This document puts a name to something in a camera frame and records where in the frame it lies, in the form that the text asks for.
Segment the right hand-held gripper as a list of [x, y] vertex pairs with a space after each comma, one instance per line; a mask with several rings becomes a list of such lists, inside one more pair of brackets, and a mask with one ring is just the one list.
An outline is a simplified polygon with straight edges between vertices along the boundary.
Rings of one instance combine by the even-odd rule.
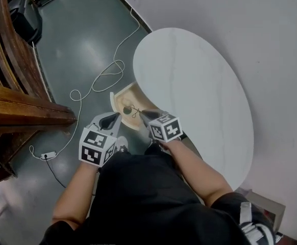
[[139, 112], [139, 116], [153, 140], [168, 143], [183, 135], [180, 119], [166, 111], [143, 110]]

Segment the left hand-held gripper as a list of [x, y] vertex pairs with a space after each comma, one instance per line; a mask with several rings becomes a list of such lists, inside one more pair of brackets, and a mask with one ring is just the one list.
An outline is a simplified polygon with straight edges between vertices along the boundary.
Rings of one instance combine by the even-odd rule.
[[103, 167], [114, 154], [120, 125], [119, 112], [96, 116], [83, 129], [79, 142], [79, 160]]

